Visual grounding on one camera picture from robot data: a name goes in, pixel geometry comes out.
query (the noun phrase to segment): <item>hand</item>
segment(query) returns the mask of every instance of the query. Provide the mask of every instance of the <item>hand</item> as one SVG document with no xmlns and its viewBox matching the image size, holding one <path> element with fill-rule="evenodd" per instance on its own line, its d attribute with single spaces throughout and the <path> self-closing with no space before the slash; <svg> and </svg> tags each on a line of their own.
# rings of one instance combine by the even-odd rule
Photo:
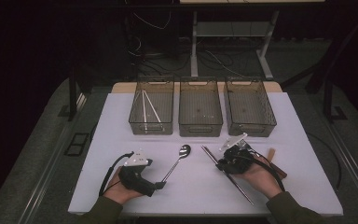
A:
<svg viewBox="0 0 358 224">
<path fill-rule="evenodd" d="M 255 159 L 269 166 L 266 159 L 257 156 L 255 156 Z M 245 173 L 234 176 L 247 180 L 254 189 L 263 193 L 268 199 L 282 192 L 275 178 L 266 169 L 256 163 L 252 164 Z"/>
<path fill-rule="evenodd" d="M 140 192 L 135 191 L 133 189 L 126 189 L 126 187 L 121 184 L 120 178 L 118 177 L 118 173 L 120 172 L 120 170 L 121 166 L 117 168 L 112 179 L 107 184 L 108 189 L 103 194 L 103 196 L 120 204 L 124 204 L 133 198 L 143 196 L 143 194 L 141 194 Z"/>
</svg>

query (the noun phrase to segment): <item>gray floor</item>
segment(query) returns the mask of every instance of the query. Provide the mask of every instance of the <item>gray floor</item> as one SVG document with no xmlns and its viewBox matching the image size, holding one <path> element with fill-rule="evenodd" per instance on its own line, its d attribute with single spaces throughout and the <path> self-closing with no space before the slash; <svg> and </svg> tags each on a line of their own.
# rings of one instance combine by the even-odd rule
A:
<svg viewBox="0 0 358 224">
<path fill-rule="evenodd" d="M 216 59 L 205 50 L 213 53 L 221 60 L 221 63 L 235 73 L 244 76 L 260 76 L 260 66 L 254 51 L 251 50 L 257 47 L 256 40 L 252 42 L 246 39 L 219 41 L 205 40 L 198 44 L 199 57 L 204 56 L 204 62 L 199 63 L 199 76 L 224 77 L 232 75 L 232 72 L 222 69 Z M 227 44 L 225 48 L 227 52 L 216 48 L 216 46 L 225 44 Z M 285 81 L 315 64 L 324 55 L 328 46 L 329 42 L 323 40 L 272 42 L 266 57 L 275 81 Z M 148 66 L 141 66 L 140 69 L 149 75 L 174 73 L 178 77 L 189 76 L 189 63 L 186 63 L 189 56 L 188 48 L 184 48 L 184 51 L 185 53 L 177 60 L 158 59 L 155 55 L 149 56 L 149 58 L 154 58 L 152 63 L 163 66 L 163 68 L 152 63 L 145 63 L 155 69 Z M 336 153 L 338 147 L 330 130 L 332 127 L 337 130 L 358 164 L 358 113 L 349 103 L 345 94 L 339 89 L 335 89 L 333 104 L 340 106 L 348 119 L 337 120 L 333 125 L 328 124 L 321 113 L 323 93 L 306 94 L 304 86 L 307 80 L 304 78 L 285 91 L 289 93 L 304 129 L 309 134 L 309 140 L 315 153 L 334 187 L 337 183 L 338 168 L 328 147 L 331 147 Z M 81 166 L 87 155 L 87 148 L 92 139 L 92 130 L 98 122 L 106 94 L 110 89 L 111 87 L 94 88 L 91 94 L 86 95 L 84 101 L 80 101 L 83 103 L 79 106 L 79 113 L 71 122 L 68 122 L 66 117 L 58 116 L 62 107 L 68 105 L 67 81 L 63 82 L 55 91 L 5 185 L 0 190 L 0 223 L 16 223 L 19 220 L 20 223 L 74 223 L 76 221 L 76 215 L 69 214 L 67 209 Z M 90 134 L 83 154 L 80 157 L 62 155 L 75 133 Z M 342 179 L 337 196 L 343 206 L 344 216 L 329 217 L 326 220 L 327 223 L 358 223 L 358 185 L 353 180 L 345 163 L 340 161 L 340 164 Z M 210 219 L 198 219 L 195 222 L 216 223 Z M 228 220 L 221 220 L 221 222 L 228 223 Z M 243 220 L 231 219 L 231 222 L 243 223 Z"/>
</svg>

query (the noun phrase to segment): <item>dark sleeve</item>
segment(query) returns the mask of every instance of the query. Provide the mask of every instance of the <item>dark sleeve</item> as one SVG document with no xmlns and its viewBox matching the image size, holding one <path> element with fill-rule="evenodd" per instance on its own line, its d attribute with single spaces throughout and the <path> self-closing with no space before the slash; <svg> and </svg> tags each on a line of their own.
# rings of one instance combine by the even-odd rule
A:
<svg viewBox="0 0 358 224">
<path fill-rule="evenodd" d="M 88 213 L 82 215 L 78 224 L 99 223 L 114 224 L 120 215 L 123 206 L 105 197 L 99 197 Z"/>
<path fill-rule="evenodd" d="M 289 192 L 282 192 L 267 202 L 267 208 L 279 224 L 325 223 L 318 213 L 301 207 Z"/>
</svg>

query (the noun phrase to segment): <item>person's left hand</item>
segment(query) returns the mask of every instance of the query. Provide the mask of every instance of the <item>person's left hand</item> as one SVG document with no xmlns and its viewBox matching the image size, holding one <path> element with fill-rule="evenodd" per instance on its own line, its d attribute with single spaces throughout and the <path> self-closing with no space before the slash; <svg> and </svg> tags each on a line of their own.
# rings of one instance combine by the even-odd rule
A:
<svg viewBox="0 0 358 224">
<path fill-rule="evenodd" d="M 120 170 L 121 166 L 117 168 L 112 179 L 109 181 L 107 185 L 108 189 L 103 196 L 120 204 L 124 204 L 133 198 L 143 196 L 140 192 L 133 189 L 126 189 L 126 187 L 121 184 L 120 178 L 118 177 Z"/>
</svg>

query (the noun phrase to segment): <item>metal spoon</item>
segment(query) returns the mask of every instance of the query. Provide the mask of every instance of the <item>metal spoon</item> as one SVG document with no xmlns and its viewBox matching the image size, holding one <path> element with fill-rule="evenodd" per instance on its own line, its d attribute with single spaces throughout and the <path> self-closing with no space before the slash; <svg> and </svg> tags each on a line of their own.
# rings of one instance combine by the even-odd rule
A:
<svg viewBox="0 0 358 224">
<path fill-rule="evenodd" d="M 175 163 L 175 165 L 171 168 L 171 170 L 167 173 L 167 175 L 162 179 L 161 182 L 165 182 L 168 179 L 168 176 L 170 176 L 170 174 L 172 173 L 173 169 L 175 169 L 176 165 L 179 163 L 179 161 L 183 158 L 186 158 L 191 151 L 191 147 L 189 145 L 183 145 L 180 150 L 179 150 L 179 159 L 178 161 Z"/>
</svg>

